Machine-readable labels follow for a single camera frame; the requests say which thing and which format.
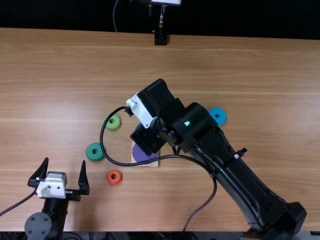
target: purple disc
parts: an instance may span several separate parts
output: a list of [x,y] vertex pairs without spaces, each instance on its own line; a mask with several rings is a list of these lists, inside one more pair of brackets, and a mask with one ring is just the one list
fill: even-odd
[[149,159],[154,159],[157,157],[156,153],[152,153],[150,156],[147,156],[142,149],[135,144],[132,148],[132,156],[134,158],[134,160],[136,160],[137,162],[143,162],[143,161],[147,161]]

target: red ring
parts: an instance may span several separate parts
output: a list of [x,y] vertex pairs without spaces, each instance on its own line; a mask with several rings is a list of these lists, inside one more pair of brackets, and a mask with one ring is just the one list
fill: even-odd
[[108,173],[107,180],[111,185],[118,184],[122,181],[122,174],[118,170],[111,170]]

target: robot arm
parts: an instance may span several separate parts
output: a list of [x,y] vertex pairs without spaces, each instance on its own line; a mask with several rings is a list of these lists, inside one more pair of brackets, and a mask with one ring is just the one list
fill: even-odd
[[66,189],[67,175],[59,171],[47,173],[48,164],[46,157],[28,180],[28,186],[35,188],[37,196],[44,199],[42,211],[32,214],[25,222],[28,240],[61,240],[69,201],[80,202],[81,195],[90,193],[85,161],[81,165],[79,189]]
[[138,92],[126,105],[142,125],[130,136],[147,155],[165,143],[207,165],[243,212],[250,229],[243,239],[289,240],[298,233],[307,212],[299,202],[287,203],[272,192],[242,161],[208,111],[194,102],[184,107],[164,80]]

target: wood grain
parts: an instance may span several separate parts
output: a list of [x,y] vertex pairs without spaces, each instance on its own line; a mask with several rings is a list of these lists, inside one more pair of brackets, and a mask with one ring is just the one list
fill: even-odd
[[[158,78],[187,106],[227,112],[222,127],[244,161],[287,202],[307,210],[302,227],[320,229],[320,42],[316,40],[171,36],[92,31],[0,29],[0,209],[32,189],[45,157],[77,187],[86,148],[98,142],[104,117]],[[120,114],[106,148],[130,162],[138,124]],[[166,146],[161,154],[170,152]],[[107,173],[123,173],[120,185]],[[159,168],[87,161],[90,196],[71,202],[65,231],[180,231],[212,192],[197,165],[163,160]],[[33,197],[0,218],[0,231],[23,231],[44,201]],[[219,185],[191,231],[245,231],[240,209]]]

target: black cable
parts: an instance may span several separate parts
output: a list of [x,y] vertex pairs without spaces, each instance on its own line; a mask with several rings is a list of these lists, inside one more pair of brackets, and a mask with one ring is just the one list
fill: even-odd
[[7,212],[11,211],[12,209],[18,207],[19,205],[23,204],[25,201],[29,200],[33,195],[35,195],[36,190],[34,190],[29,196],[27,196],[26,198],[22,199],[21,201],[17,202],[15,205],[12,205],[11,207],[7,208],[6,210],[4,210],[3,212],[0,213],[0,217],[4,214],[6,214]]
[[118,3],[119,3],[119,0],[115,0],[113,9],[112,9],[112,22],[113,22],[113,27],[115,32],[118,32],[117,26],[116,26],[116,8]]
[[209,175],[212,174],[212,171],[206,166],[204,165],[202,162],[189,157],[189,156],[185,156],[185,155],[176,155],[176,154],[170,154],[170,155],[164,155],[164,156],[159,156],[159,157],[155,157],[146,161],[140,161],[140,162],[135,162],[135,163],[123,163],[123,162],[118,162],[114,159],[112,159],[106,152],[105,146],[104,146],[104,133],[105,133],[105,129],[106,129],[106,125],[108,123],[108,121],[110,120],[110,118],[115,115],[117,112],[126,109],[126,106],[121,106],[118,107],[116,110],[114,110],[111,114],[109,114],[109,116],[105,119],[102,128],[101,128],[101,132],[100,132],[100,147],[102,150],[103,155],[105,156],[106,159],[108,159],[111,163],[113,163],[114,165],[120,166],[120,167],[134,167],[134,166],[140,166],[140,165],[145,165],[145,164],[150,164],[156,161],[160,161],[160,160],[164,160],[164,159],[186,159],[188,161],[191,161],[195,164],[198,164],[199,166],[201,166],[202,168],[204,168]]
[[191,233],[191,238],[192,238],[192,237],[194,237],[194,238],[195,238],[195,240],[198,240],[198,237],[195,235],[195,233],[194,233],[194,232],[192,232],[192,233]]
[[217,180],[215,177],[212,178],[212,181],[213,181],[213,192],[212,194],[210,195],[210,197],[208,198],[207,201],[205,201],[204,204],[202,204],[199,208],[197,208],[192,214],[191,216],[189,217],[188,221],[186,221],[186,224],[182,230],[182,233],[184,233],[189,225],[189,223],[191,222],[192,218],[198,213],[200,212],[202,209],[204,209],[210,202],[211,200],[215,197],[216,193],[217,193]]
[[77,233],[75,233],[75,232],[73,232],[73,231],[65,231],[65,233],[66,233],[66,234],[74,234],[74,235],[76,235],[78,238],[80,238],[80,240],[82,240],[82,237],[81,237],[79,234],[77,234]]
[[5,231],[4,233],[6,234],[6,236],[7,236],[8,239],[13,240],[13,238],[9,235],[8,232]]
[[177,154],[176,148],[174,146],[172,146],[171,148],[172,148],[173,154]]
[[175,154],[179,155],[179,154],[180,154],[180,151],[181,151],[181,147],[179,147],[179,146],[178,146],[178,148],[177,148],[177,150],[176,150]]
[[116,240],[116,238],[113,236],[113,234],[112,234],[111,232],[109,232],[109,234],[110,234],[110,236],[111,236],[111,238],[112,238],[113,240]]

